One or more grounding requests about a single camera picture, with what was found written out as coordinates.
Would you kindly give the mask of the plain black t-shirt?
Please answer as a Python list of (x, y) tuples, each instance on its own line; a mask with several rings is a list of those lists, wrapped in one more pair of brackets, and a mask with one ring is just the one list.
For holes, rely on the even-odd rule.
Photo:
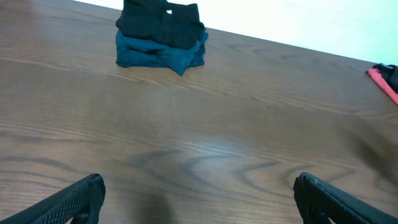
[(166, 0), (124, 0), (116, 27), (127, 37), (190, 49), (205, 32), (196, 4)]

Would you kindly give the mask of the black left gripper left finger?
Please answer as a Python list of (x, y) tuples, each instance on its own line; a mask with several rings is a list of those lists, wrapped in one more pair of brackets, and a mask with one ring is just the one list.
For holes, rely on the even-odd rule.
[(97, 224), (106, 188), (99, 174), (90, 174), (1, 224)]

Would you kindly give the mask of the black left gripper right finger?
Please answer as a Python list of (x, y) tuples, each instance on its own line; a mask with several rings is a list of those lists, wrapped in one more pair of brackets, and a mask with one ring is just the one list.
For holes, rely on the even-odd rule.
[(308, 172), (295, 179), (293, 190), (303, 224), (397, 224), (397, 217)]

